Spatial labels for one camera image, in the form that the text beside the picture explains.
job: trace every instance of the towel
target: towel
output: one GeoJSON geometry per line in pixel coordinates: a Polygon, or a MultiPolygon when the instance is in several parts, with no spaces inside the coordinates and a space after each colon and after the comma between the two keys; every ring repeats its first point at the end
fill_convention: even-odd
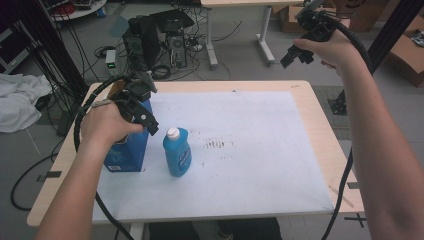
{"type": "Polygon", "coordinates": [[[37,100],[51,92],[46,77],[0,74],[0,132],[11,133],[37,122],[37,100]]]}

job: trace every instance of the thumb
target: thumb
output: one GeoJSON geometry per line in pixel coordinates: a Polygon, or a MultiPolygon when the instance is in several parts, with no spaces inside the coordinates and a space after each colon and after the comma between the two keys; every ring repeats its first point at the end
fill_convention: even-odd
{"type": "Polygon", "coordinates": [[[137,123],[128,123],[127,127],[127,130],[130,133],[141,132],[144,130],[144,126],[137,123]]]}
{"type": "Polygon", "coordinates": [[[304,38],[294,39],[293,44],[298,48],[301,48],[303,50],[308,50],[308,51],[311,51],[311,52],[314,52],[314,53],[316,52],[316,50],[319,49],[319,47],[318,47],[319,43],[318,42],[314,42],[314,41],[304,39],[304,38]]]}

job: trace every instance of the forearm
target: forearm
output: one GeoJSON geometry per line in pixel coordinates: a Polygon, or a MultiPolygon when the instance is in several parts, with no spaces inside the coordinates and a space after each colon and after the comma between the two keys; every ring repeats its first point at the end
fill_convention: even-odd
{"type": "Polygon", "coordinates": [[[421,166],[365,64],[358,61],[344,66],[340,75],[345,86],[354,164],[371,233],[376,238],[387,237],[379,234],[396,238],[392,230],[416,230],[424,217],[421,166]]]}
{"type": "Polygon", "coordinates": [[[94,198],[108,149],[81,144],[36,239],[90,239],[94,198]]]}

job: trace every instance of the metal leg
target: metal leg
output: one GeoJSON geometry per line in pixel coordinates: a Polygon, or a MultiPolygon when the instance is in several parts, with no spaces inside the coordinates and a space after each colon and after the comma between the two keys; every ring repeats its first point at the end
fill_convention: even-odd
{"type": "Polygon", "coordinates": [[[130,235],[134,239],[141,240],[143,238],[143,232],[144,232],[144,223],[141,223],[141,222],[131,223],[130,235]]]}
{"type": "Polygon", "coordinates": [[[212,45],[212,21],[211,21],[211,11],[212,8],[207,9],[207,34],[206,34],[206,50],[208,51],[209,62],[211,69],[213,70],[218,66],[218,60],[216,59],[215,50],[213,50],[212,45]]]}
{"type": "Polygon", "coordinates": [[[271,9],[272,9],[272,6],[266,6],[265,13],[264,13],[264,23],[262,25],[262,32],[260,34],[256,34],[256,37],[258,38],[259,46],[261,47],[262,51],[265,53],[268,66],[270,66],[271,64],[275,62],[274,55],[272,55],[271,50],[269,50],[269,47],[265,42],[266,32],[268,30],[269,17],[271,15],[271,9]]]}

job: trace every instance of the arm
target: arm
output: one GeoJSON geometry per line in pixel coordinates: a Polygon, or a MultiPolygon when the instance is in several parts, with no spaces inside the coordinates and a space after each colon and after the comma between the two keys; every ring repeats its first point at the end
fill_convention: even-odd
{"type": "Polygon", "coordinates": [[[126,122],[113,103],[87,114],[77,156],[35,239],[90,239],[94,198],[106,154],[114,142],[142,130],[141,125],[126,122]]]}
{"type": "Polygon", "coordinates": [[[297,39],[334,67],[345,89],[356,176],[373,239],[424,239],[424,174],[356,49],[340,32],[329,42],[297,39]]]}

